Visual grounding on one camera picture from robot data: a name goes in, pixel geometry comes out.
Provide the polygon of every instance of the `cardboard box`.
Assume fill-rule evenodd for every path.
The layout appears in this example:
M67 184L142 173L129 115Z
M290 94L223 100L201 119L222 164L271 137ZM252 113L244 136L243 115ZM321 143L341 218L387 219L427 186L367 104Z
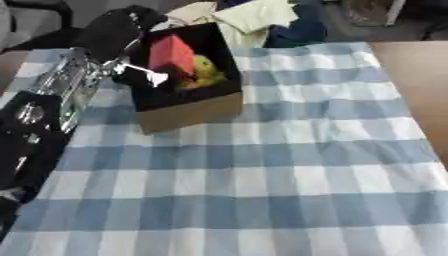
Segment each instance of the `cardboard box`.
M150 44L172 34L179 36L195 54L208 57L227 79L211 86L175 92L161 89L170 88L170 85L159 89L143 86L144 75L135 74L132 98L143 133L167 131L240 114L243 106L241 74L215 23L150 33L147 47L139 49L131 62L146 66Z

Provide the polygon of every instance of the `dark blue cloth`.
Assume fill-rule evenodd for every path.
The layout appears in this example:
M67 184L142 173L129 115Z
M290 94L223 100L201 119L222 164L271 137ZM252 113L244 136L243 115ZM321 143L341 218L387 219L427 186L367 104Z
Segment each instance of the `dark blue cloth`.
M247 3L251 0L218 0L216 5L216 11L221 11L230 7L234 7L240 4Z
M325 40L327 29L316 5L297 4L293 10L299 19L292 21L289 27L272 25L265 48L295 47Z

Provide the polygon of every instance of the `blue and white checkered tablecloth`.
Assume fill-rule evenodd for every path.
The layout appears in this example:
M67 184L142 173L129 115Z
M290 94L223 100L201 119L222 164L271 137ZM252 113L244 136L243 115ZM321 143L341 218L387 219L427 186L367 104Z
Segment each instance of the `blue and white checkered tablecloth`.
M234 119L143 136L104 83L0 255L448 255L445 169L367 44L234 55Z

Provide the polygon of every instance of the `beige cloth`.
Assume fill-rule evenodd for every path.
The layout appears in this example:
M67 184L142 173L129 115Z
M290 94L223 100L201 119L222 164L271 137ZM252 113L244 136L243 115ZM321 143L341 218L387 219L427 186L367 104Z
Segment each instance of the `beige cloth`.
M189 4L167 13L170 20L152 31L217 22L229 47L261 48L269 25L287 26L297 19L287 0L254 0L220 12L215 13L215 10L216 3L212 2Z

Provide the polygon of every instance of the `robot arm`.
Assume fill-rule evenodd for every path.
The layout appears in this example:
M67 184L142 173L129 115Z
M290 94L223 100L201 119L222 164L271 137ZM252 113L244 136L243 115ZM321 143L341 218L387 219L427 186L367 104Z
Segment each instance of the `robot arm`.
M55 168L103 79L126 68L147 73L149 85L167 79L127 62L149 29L166 20L140 6L103 14L59 63L0 110L0 242L16 210L34 199Z

